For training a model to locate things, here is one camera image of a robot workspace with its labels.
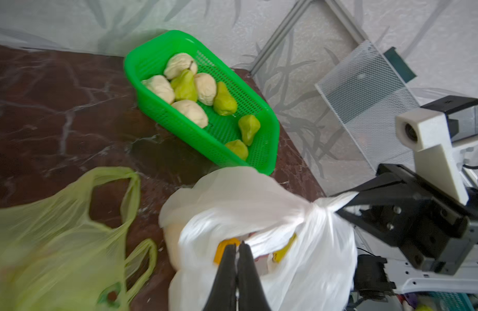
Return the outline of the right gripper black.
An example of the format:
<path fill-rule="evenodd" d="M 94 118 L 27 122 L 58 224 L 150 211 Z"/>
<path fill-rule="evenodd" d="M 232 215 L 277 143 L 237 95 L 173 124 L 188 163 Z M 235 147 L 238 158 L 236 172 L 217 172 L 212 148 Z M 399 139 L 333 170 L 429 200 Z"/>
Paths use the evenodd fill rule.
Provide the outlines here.
<path fill-rule="evenodd" d="M 454 275 L 478 245 L 478 188 L 463 205 L 407 167 L 381 164 L 338 215 L 423 272 Z"/>

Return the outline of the white printed plastic bag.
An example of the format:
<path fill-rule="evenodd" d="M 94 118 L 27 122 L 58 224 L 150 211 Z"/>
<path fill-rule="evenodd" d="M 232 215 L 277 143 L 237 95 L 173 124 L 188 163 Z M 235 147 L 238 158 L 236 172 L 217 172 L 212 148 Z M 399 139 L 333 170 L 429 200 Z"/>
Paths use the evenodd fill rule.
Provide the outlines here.
<path fill-rule="evenodd" d="M 176 274 L 170 310 L 201 310 L 218 270 L 221 242 L 243 239 L 260 264 L 272 310 L 343 310 L 353 288 L 353 227 L 338 215 L 356 193 L 297 196 L 249 167 L 222 168 L 173 193 L 159 225 Z"/>

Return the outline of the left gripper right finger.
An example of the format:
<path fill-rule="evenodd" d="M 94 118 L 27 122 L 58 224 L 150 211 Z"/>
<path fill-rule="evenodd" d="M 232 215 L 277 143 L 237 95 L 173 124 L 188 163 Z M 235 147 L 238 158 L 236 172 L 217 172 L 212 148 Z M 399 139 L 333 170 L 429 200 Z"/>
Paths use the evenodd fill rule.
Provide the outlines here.
<path fill-rule="evenodd" d="M 238 255 L 236 277 L 238 309 L 240 311 L 270 311 L 250 246 L 242 242 L 238 248 Z"/>

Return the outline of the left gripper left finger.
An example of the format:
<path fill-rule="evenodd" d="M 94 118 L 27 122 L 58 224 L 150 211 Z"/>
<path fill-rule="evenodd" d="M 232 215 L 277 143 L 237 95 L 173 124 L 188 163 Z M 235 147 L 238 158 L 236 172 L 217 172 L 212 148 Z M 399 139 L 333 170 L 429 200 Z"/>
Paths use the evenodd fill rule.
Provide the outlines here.
<path fill-rule="evenodd" d="M 225 247 L 203 311 L 236 310 L 236 245 Z"/>

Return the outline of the orange yellow pear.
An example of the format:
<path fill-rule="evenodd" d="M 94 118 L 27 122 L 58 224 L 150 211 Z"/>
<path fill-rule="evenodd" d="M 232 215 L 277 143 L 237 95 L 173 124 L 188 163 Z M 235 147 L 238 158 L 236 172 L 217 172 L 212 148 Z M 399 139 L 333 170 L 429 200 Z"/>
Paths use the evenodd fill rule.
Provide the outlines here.
<path fill-rule="evenodd" d="M 216 249 L 216 253 L 215 253 L 215 257 L 214 257 L 214 263 L 216 265 L 219 265 L 221 263 L 224 251 L 225 251 L 227 246 L 229 246 L 229 245 L 239 246 L 240 244 L 241 244 L 241 241 L 238 240 L 237 238 L 231 238 L 231 239 L 228 239 L 228 240 L 221 241 L 218 244 L 218 247 Z"/>

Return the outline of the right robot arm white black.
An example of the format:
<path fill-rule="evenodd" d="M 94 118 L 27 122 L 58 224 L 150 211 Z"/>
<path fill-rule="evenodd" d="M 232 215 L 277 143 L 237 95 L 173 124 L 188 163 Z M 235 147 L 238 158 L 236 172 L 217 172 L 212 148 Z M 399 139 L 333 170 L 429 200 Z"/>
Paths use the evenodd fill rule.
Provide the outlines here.
<path fill-rule="evenodd" d="M 459 203 L 403 165 L 381 164 L 339 210 L 355 229 L 365 295 L 478 294 L 478 187 Z"/>

